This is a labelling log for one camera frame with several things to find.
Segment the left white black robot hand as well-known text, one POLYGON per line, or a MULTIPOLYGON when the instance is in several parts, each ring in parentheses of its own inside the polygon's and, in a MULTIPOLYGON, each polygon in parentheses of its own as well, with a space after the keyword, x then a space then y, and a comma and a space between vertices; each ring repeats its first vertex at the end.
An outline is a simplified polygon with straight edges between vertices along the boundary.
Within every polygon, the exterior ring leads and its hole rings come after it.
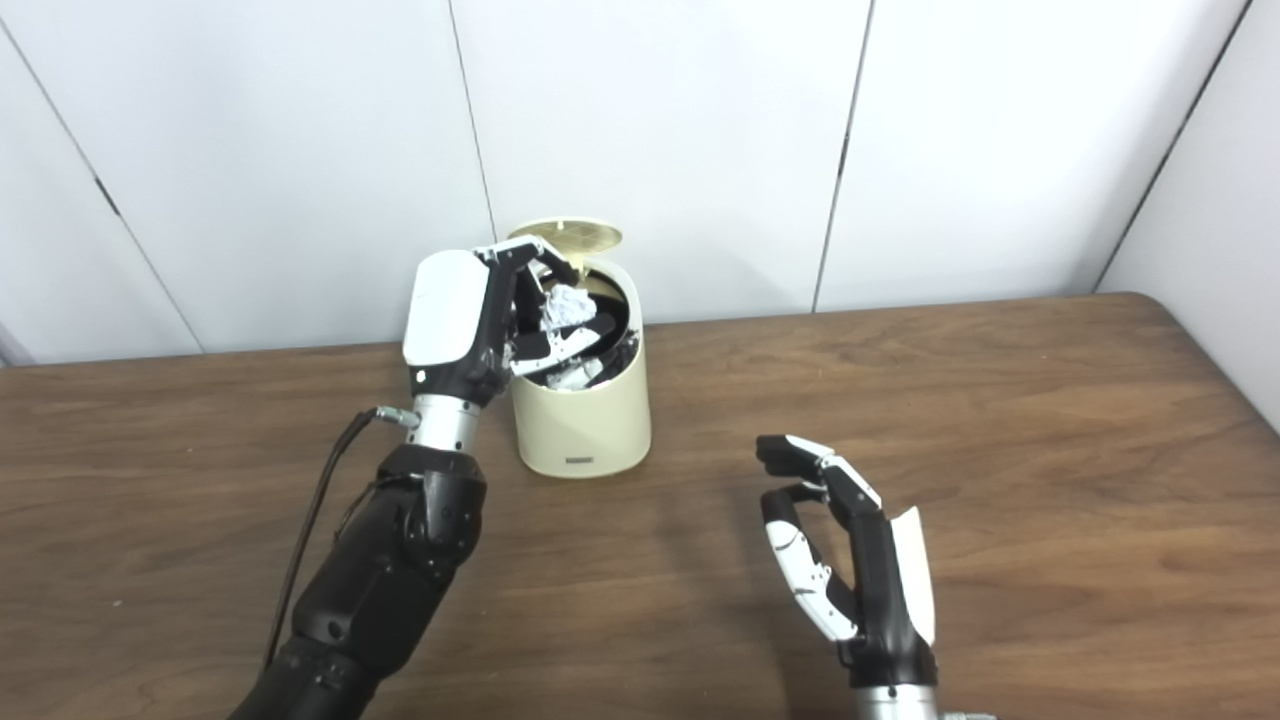
POLYGON ((568 319, 548 320, 540 269, 557 290, 575 292, 582 278, 535 234, 436 252, 419 264, 402 343, 416 414, 483 409, 512 378, 562 366, 616 328, 590 299, 568 319))

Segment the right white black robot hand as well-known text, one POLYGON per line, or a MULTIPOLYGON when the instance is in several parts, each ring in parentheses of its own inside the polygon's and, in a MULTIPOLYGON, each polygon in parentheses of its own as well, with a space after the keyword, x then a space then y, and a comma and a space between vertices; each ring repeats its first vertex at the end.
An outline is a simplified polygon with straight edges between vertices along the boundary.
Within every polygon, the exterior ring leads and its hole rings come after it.
POLYGON ((791 486, 760 497, 771 550, 788 589, 835 644, 852 688, 896 697, 938 685, 936 610, 918 509, 888 518, 879 495, 833 448, 797 436, 759 436, 756 460, 791 486), (797 505, 823 505, 851 550, 847 583, 809 541, 797 505))

